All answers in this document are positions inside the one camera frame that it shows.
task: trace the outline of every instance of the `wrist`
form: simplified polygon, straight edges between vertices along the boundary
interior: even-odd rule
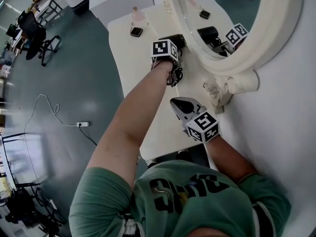
[[[157,61],[156,69],[166,70],[168,73],[172,70],[173,63],[171,61]]]

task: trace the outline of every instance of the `power cord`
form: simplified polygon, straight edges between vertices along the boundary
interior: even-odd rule
[[[86,138],[88,138],[90,141],[92,141],[94,145],[98,146],[98,144],[96,144],[90,137],[86,136],[86,134],[81,130],[81,124],[79,124],[79,129],[80,129],[80,131],[82,132],[82,134],[83,134]]]
[[[75,125],[64,124],[64,123],[56,116],[57,113],[58,113],[58,111],[59,111],[59,109],[60,109],[60,105],[57,104],[57,105],[55,106],[55,111],[53,111],[53,108],[52,108],[52,106],[51,106],[51,104],[50,104],[50,101],[49,101],[49,99],[48,99],[48,96],[45,95],[45,94],[40,94],[40,95],[37,97],[37,99],[35,100],[34,107],[33,107],[32,115],[31,115],[31,117],[29,118],[29,120],[28,120],[28,121],[25,123],[25,125],[24,125],[24,139],[25,139],[26,149],[27,149],[27,151],[28,151],[28,155],[29,155],[29,158],[30,158],[30,162],[31,162],[31,165],[32,165],[33,172],[34,172],[34,174],[35,174],[36,180],[37,180],[37,182],[38,182],[38,184],[39,184],[39,187],[40,187],[40,192],[41,192],[41,194],[43,195],[43,197],[47,200],[47,202],[54,208],[53,204],[52,204],[51,201],[45,196],[45,194],[44,194],[44,192],[43,192],[43,190],[42,190],[42,188],[41,188],[39,178],[38,178],[38,176],[37,176],[37,174],[36,174],[36,172],[35,172],[35,168],[34,168],[34,165],[33,165],[32,159],[31,159],[31,154],[30,154],[30,151],[29,151],[28,142],[27,142],[27,140],[26,140],[26,135],[25,135],[26,126],[27,126],[27,124],[30,122],[30,120],[32,119],[32,117],[33,117],[33,115],[34,115],[36,103],[37,103],[38,99],[39,99],[41,96],[44,96],[44,97],[46,98],[51,112],[54,114],[55,118],[56,118],[63,126],[75,127],[75,126],[77,126],[77,125],[76,125],[76,124],[75,124]],[[97,145],[97,144],[96,144],[92,139],[90,139],[88,136],[85,135],[85,137],[87,137],[87,138],[88,138],[89,140],[91,140],[95,145]]]

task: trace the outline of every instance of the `small bottle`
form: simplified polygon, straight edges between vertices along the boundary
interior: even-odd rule
[[[194,7],[197,6],[196,0],[189,0],[189,3],[192,4]]]
[[[141,10],[138,10],[137,7],[133,7],[132,18],[134,22],[134,21],[142,21],[146,17],[145,17],[145,13],[143,13]]]

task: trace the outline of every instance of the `white desk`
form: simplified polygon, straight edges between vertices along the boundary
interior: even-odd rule
[[[216,17],[213,16],[209,19],[208,26],[219,21],[222,22],[222,27],[226,30],[226,28],[233,25],[229,16],[215,0],[208,0],[208,3],[205,2],[207,0],[203,1],[202,6],[211,14],[216,15]],[[180,33],[173,22],[172,16],[165,11],[162,5],[151,6],[143,11],[149,24],[147,25],[146,20],[136,22],[136,27],[144,29],[139,38],[132,37],[129,34],[130,14],[108,24],[110,48],[118,67],[124,96],[150,71],[151,43],[158,38]],[[198,20],[203,24],[202,27],[205,27],[206,20],[201,18],[198,18]],[[187,47],[183,48],[182,51],[183,79],[176,87],[167,87],[158,112],[140,148],[143,159],[157,158],[200,143],[183,132],[181,122],[171,109],[169,103],[171,98],[178,96],[193,97],[212,110],[207,93],[202,86],[207,77],[206,70],[200,68],[197,60]]]
[[[20,41],[20,39],[22,38],[22,30],[19,32],[19,34],[15,37],[15,40],[12,43],[12,47],[15,47],[17,45],[17,43]]]

